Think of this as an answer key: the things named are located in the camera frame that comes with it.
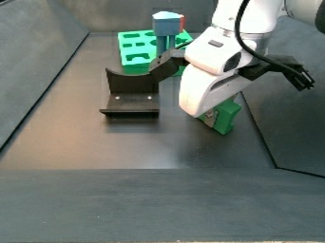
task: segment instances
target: gray table surface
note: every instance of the gray table surface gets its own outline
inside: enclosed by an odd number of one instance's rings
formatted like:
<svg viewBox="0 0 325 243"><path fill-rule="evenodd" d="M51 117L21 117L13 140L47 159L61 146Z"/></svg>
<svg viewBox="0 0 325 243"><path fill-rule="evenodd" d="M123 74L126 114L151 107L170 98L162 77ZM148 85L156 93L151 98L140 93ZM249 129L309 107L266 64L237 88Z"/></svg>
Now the gray table surface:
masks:
<svg viewBox="0 0 325 243"><path fill-rule="evenodd" d="M222 136L178 105L180 77L160 84L156 120L107 120L104 68L120 69L115 34L92 34L0 155L0 169L273 168L247 107Z"/></svg>
<svg viewBox="0 0 325 243"><path fill-rule="evenodd" d="M325 240L323 179L274 169L242 97L227 136L179 109L179 78L158 120L99 113L115 41L87 38L1 152L0 242Z"/></svg>

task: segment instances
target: white plastic casing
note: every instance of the white plastic casing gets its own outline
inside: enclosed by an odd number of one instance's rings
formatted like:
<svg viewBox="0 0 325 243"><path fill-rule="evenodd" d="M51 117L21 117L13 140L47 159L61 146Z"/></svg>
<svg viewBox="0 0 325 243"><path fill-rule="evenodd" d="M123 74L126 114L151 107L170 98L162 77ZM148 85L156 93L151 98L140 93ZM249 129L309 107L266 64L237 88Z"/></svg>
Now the white plastic casing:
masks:
<svg viewBox="0 0 325 243"><path fill-rule="evenodd" d="M212 46L210 41L216 41L222 47ZM254 41L243 40L243 43L255 50L257 43ZM242 50L237 38L223 36L215 28L208 27L187 46L186 59L192 65L211 74L223 75L225 65L229 59L239 52L241 59L235 68L247 65L253 60L253 56Z"/></svg>
<svg viewBox="0 0 325 243"><path fill-rule="evenodd" d="M212 25L234 31L242 0L218 0ZM241 33L267 33L277 25L283 0L250 0L241 20Z"/></svg>
<svg viewBox="0 0 325 243"><path fill-rule="evenodd" d="M215 76L188 65L182 76L179 106L196 118L250 84L234 71Z"/></svg>

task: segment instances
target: green toy block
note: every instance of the green toy block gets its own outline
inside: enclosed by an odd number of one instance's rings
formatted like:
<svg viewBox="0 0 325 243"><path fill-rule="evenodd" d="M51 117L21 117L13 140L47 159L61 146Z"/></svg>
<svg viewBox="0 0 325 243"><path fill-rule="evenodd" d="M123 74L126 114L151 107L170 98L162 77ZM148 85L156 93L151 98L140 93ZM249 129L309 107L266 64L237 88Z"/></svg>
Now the green toy block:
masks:
<svg viewBox="0 0 325 243"><path fill-rule="evenodd" d="M233 99L229 99L212 108L212 114L215 115L212 129L216 130L222 135L226 135L233 130L233 121L239 110L241 106L233 101ZM206 119L206 114L199 116L199 120L203 122Z"/></svg>
<svg viewBox="0 0 325 243"><path fill-rule="evenodd" d="M186 31L176 36L176 46L191 41ZM118 33L119 53L126 74L143 74L148 71L151 61L156 58L156 36L154 30Z"/></svg>

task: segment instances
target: gray wall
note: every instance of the gray wall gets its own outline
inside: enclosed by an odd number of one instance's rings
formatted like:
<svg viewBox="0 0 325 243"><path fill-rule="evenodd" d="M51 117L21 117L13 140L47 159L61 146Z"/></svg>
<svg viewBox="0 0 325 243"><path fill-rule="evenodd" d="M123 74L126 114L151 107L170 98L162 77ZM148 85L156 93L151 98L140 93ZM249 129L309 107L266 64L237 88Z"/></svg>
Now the gray wall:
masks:
<svg viewBox="0 0 325 243"><path fill-rule="evenodd" d="M0 148L85 37L57 0L0 5Z"/></svg>
<svg viewBox="0 0 325 243"><path fill-rule="evenodd" d="M160 10L182 13L186 29L202 32L211 24L215 0L60 0L92 32L150 29Z"/></svg>
<svg viewBox="0 0 325 243"><path fill-rule="evenodd" d="M290 55L310 71L314 89L298 92L282 74L263 75L245 98L278 167L325 176L325 35L282 17L269 53Z"/></svg>

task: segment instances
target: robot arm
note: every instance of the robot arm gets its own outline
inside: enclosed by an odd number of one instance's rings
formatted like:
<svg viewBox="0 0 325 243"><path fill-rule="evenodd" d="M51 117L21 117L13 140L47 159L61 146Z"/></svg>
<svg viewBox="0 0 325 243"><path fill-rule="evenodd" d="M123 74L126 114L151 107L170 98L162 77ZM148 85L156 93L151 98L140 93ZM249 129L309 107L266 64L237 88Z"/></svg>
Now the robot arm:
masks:
<svg viewBox="0 0 325 243"><path fill-rule="evenodd" d="M302 66L295 69L266 58L266 47L279 15L314 24L325 32L325 0L219 0L212 26L187 46L179 105L198 117L251 84L245 68L269 64L283 72L298 90L313 88Z"/></svg>

